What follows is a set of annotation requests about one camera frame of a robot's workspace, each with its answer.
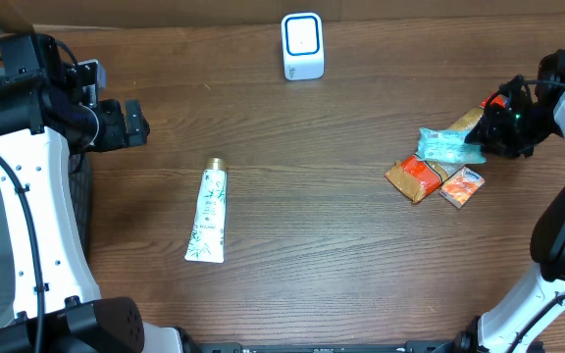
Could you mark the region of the orange white carton box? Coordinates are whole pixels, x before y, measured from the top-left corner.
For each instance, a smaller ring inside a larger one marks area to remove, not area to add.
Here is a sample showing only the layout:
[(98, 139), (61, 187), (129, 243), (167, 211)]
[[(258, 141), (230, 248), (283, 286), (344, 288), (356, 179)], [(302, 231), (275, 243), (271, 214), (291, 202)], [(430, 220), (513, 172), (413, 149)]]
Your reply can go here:
[(482, 176), (463, 167), (441, 186), (439, 194), (457, 209), (461, 209), (484, 184)]

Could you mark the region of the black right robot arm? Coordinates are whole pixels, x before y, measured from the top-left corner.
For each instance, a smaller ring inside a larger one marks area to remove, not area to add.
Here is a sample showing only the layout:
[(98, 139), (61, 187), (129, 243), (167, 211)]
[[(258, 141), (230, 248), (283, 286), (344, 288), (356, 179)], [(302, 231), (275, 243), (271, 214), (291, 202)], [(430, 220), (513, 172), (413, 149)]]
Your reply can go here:
[[(492, 154), (530, 157), (552, 134), (565, 141), (565, 50), (543, 57), (538, 76), (515, 76), (490, 97), (466, 142)], [(540, 352), (538, 336), (565, 312), (565, 186), (534, 227), (532, 263), (491, 310), (475, 318), (440, 352)]]

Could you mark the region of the teal tissue packet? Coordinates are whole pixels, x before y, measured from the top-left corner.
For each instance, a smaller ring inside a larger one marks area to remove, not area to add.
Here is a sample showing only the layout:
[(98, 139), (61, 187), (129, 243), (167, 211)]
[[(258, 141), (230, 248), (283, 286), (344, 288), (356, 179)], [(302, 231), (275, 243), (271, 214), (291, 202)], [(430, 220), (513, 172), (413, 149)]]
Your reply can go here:
[(487, 158), (480, 145), (468, 144), (468, 130), (433, 130), (419, 128), (420, 138), (416, 155), (423, 161), (448, 164), (484, 164)]

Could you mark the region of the white gold tube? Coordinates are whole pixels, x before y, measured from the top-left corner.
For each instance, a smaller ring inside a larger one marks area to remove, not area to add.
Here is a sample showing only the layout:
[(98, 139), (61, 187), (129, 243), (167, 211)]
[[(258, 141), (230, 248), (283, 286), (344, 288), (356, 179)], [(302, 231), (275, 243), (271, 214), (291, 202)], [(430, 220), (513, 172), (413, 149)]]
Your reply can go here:
[(221, 264), (225, 260), (227, 164), (211, 158), (203, 171), (195, 216), (184, 259)]

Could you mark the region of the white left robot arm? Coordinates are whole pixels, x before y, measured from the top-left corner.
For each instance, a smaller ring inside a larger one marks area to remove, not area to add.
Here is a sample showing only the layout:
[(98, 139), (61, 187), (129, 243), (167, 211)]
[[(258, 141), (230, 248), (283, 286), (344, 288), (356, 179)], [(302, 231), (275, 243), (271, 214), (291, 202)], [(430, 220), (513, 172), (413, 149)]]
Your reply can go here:
[(150, 127), (137, 101), (100, 100), (100, 65), (66, 52), (47, 34), (0, 39), (0, 191), (16, 271), (0, 352), (191, 352), (183, 330), (144, 322), (128, 297), (103, 298), (91, 274), (70, 158), (144, 145)]

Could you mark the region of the orange spaghetti packet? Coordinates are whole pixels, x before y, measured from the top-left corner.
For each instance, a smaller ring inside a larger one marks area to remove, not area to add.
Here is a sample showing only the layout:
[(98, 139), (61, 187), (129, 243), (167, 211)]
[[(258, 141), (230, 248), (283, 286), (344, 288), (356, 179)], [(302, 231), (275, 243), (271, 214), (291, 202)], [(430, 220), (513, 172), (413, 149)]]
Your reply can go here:
[[(481, 118), (488, 98), (477, 108), (473, 108), (453, 123), (448, 129), (471, 130)], [(505, 107), (508, 98), (499, 95), (492, 100)], [(414, 204), (440, 188), (450, 177), (465, 165), (435, 161), (423, 161), (414, 153), (403, 161), (396, 161), (386, 173), (385, 178)]]

